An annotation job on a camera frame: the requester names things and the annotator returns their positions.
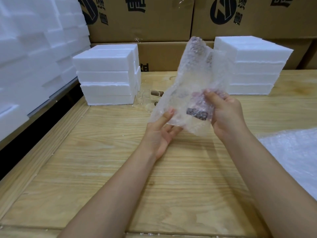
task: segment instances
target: bubble wrap bag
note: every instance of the bubble wrap bag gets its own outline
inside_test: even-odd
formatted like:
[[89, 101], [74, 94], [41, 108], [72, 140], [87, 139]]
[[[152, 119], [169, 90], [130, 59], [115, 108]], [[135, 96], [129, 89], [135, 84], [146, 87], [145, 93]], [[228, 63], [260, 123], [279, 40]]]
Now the bubble wrap bag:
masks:
[[282, 131], [258, 139], [317, 200], [317, 128]]
[[198, 135], [207, 135], [214, 107], [208, 104], [203, 91], [211, 89], [223, 96], [229, 85], [226, 52], [214, 50], [197, 37], [185, 48], [174, 84], [164, 92], [149, 122], [159, 119], [169, 107], [175, 109], [168, 124], [181, 126]]

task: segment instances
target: person's right hand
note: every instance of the person's right hand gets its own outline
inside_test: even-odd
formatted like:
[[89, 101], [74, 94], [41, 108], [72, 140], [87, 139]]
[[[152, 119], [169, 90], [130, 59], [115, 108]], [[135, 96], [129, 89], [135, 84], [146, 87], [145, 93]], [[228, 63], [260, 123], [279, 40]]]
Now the person's right hand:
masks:
[[225, 94], [224, 99], [214, 92], [205, 91], [205, 98], [214, 107], [212, 127], [217, 137], [224, 143], [230, 138], [237, 138], [240, 132], [248, 131], [239, 100]]

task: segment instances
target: bubble wrap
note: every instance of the bubble wrap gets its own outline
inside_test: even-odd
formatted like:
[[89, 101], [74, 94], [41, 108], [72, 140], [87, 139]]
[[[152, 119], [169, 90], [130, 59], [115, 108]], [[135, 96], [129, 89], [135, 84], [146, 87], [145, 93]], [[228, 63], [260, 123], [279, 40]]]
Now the bubble wrap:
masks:
[[282, 131], [258, 139], [317, 200], [317, 128]]
[[164, 92], [149, 122], [155, 122], [172, 107], [175, 115], [168, 124], [181, 126], [198, 136], [207, 135], [213, 106], [206, 102], [203, 91], [208, 88], [220, 96], [227, 91], [229, 75], [225, 54], [206, 46], [202, 39], [192, 37], [180, 60], [175, 83]]

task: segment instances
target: cardboard box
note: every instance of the cardboard box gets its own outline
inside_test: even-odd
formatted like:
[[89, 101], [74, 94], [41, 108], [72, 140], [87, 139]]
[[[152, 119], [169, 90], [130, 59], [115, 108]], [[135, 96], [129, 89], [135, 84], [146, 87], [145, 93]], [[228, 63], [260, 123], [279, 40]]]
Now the cardboard box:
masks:
[[317, 69], [317, 40], [312, 42], [298, 69]]
[[[296, 69], [306, 53], [311, 40], [270, 40], [276, 44], [293, 49], [284, 69]], [[91, 47], [104, 43], [92, 43]], [[187, 42], [139, 42], [139, 61], [142, 72], [177, 71], [180, 59]], [[213, 41], [206, 41], [209, 47], [214, 47]]]
[[195, 0], [192, 36], [317, 36], [317, 0]]
[[79, 0], [93, 43], [188, 41], [194, 0]]

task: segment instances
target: person's right arm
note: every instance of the person's right arm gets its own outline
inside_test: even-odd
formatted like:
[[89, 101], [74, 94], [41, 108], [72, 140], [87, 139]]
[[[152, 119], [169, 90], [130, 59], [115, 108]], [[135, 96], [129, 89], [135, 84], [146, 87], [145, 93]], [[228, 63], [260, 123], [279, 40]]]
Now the person's right arm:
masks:
[[317, 201], [249, 131], [240, 102], [205, 92], [215, 106], [212, 126], [275, 238], [317, 237]]

